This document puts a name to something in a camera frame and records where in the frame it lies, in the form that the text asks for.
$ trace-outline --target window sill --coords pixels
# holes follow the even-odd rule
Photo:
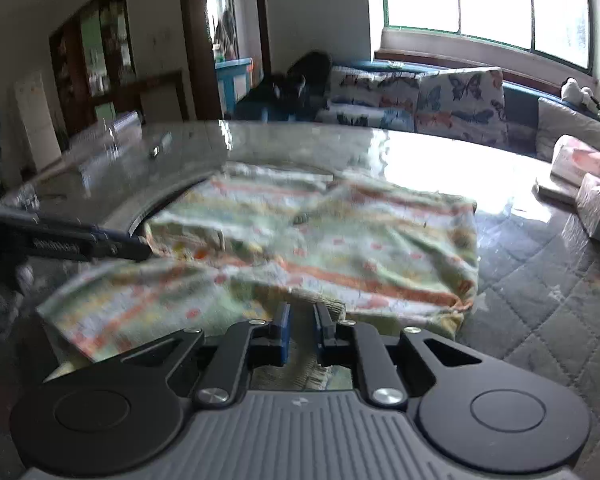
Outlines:
[[[577,80],[580,86],[594,86],[592,76],[538,54],[477,38],[429,30],[384,28],[376,59],[449,68],[499,66],[506,72],[506,80],[551,94],[557,92],[558,95],[560,85],[569,77]]]

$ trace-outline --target butterfly pattern cushion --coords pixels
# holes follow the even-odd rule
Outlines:
[[[501,69],[439,70],[419,79],[418,133],[507,147]]]
[[[359,105],[327,104],[320,110],[315,120],[319,123],[345,124],[413,132],[413,116],[400,108],[371,108]]]
[[[365,72],[334,67],[329,99],[334,104],[393,108],[413,114],[418,101],[418,77],[411,72]]]

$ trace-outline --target screw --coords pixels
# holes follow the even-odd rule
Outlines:
[[[371,398],[378,404],[391,406],[402,402],[404,395],[395,388],[378,388],[371,394]]]
[[[229,394],[222,388],[204,388],[198,392],[198,399],[205,404],[223,404],[229,400]]]

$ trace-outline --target quilted mat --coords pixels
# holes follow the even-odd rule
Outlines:
[[[537,202],[476,221],[478,297],[458,342],[575,391],[592,415],[576,472],[600,480],[600,244],[576,215]]]

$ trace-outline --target doorway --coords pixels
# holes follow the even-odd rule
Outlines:
[[[198,118],[229,119],[235,104],[270,73],[264,0],[181,1]]]

